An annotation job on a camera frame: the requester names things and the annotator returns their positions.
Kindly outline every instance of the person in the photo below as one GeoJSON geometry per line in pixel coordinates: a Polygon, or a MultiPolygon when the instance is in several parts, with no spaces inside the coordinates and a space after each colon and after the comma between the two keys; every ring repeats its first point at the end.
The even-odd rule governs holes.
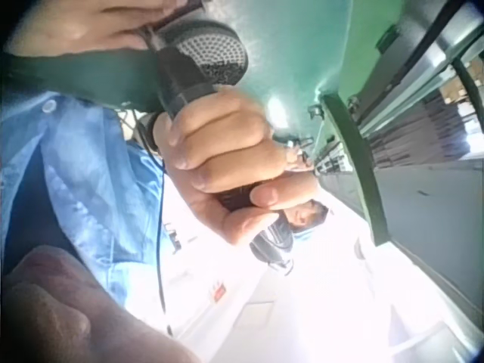
{"type": "MultiPolygon", "coordinates": [[[[4,50],[53,57],[145,49],[136,29],[184,3],[40,0],[4,50]]],[[[132,304],[158,294],[161,170],[124,141],[113,110],[2,81],[2,361],[197,361],[142,321],[146,306],[132,304]]],[[[153,127],[180,195],[233,245],[248,244],[277,210],[292,210],[297,228],[314,225],[308,216],[321,211],[310,204],[304,218],[296,213],[318,183],[311,173],[287,174],[286,152],[271,136],[262,107],[235,88],[193,102],[176,120],[161,114],[153,127]],[[255,182],[254,207],[230,213],[215,197],[255,182]]]]}

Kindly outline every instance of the skin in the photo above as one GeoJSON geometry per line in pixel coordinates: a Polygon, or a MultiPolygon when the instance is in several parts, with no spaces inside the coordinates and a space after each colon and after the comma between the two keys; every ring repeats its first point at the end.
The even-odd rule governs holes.
{"type": "MultiPolygon", "coordinates": [[[[6,50],[50,57],[144,48],[135,34],[178,6],[176,0],[41,0],[6,50]]],[[[264,111],[234,88],[188,105],[174,122],[161,115],[154,138],[175,186],[195,216],[233,245],[247,244],[290,209],[311,200],[311,173],[287,174],[285,149],[271,139],[264,111]],[[214,193],[261,182],[255,207],[230,213],[214,193]]],[[[63,251],[40,247],[3,280],[4,335],[33,362],[169,362],[197,359],[120,309],[91,274],[63,251]]]]}
{"type": "Polygon", "coordinates": [[[320,208],[312,200],[284,210],[293,227],[303,228],[311,223],[315,215],[321,214],[320,208]]]}
{"type": "Polygon", "coordinates": [[[173,122],[154,125],[154,140],[180,195],[195,216],[230,244],[248,244],[278,217],[318,192],[310,172],[286,173],[287,150],[272,140],[263,109],[235,88],[196,100],[173,122]],[[215,193],[263,182],[250,193],[255,207],[230,213],[215,193]]]}
{"type": "Polygon", "coordinates": [[[199,362],[121,309],[84,266],[57,248],[37,247],[4,277],[2,312],[5,337],[21,347],[14,361],[199,362]]]}

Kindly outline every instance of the hand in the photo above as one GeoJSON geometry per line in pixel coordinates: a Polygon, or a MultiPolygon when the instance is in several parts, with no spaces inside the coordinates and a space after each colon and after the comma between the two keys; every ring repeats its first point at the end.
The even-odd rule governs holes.
{"type": "Polygon", "coordinates": [[[272,212],[312,199],[311,173],[284,174],[286,150],[271,139],[263,109],[234,89],[189,104],[175,122],[166,114],[154,140],[170,178],[195,216],[231,244],[249,243],[278,217],[272,212]],[[254,182],[255,207],[230,213],[214,193],[254,182]]]}
{"type": "Polygon", "coordinates": [[[118,48],[145,49],[134,31],[156,23],[187,0],[39,0],[7,45],[21,57],[118,48]]]}

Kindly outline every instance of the blue shirt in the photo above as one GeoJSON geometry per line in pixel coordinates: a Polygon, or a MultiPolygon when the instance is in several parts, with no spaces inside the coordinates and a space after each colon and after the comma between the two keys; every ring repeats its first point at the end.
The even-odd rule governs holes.
{"type": "MultiPolygon", "coordinates": [[[[126,143],[116,113],[52,92],[9,88],[2,94],[0,126],[0,247],[39,147],[59,226],[85,265],[134,315],[147,308],[143,301],[159,304],[155,249],[163,174],[145,150],[126,143]]],[[[172,246],[164,231],[161,245],[172,246]]]]}

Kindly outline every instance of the shirt button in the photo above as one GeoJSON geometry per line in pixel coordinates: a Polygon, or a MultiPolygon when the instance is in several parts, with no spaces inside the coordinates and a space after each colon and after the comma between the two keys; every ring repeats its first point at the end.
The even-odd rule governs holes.
{"type": "Polygon", "coordinates": [[[56,108],[57,108],[57,102],[54,100],[48,100],[42,106],[42,111],[44,113],[52,113],[55,111],[56,108]]]}

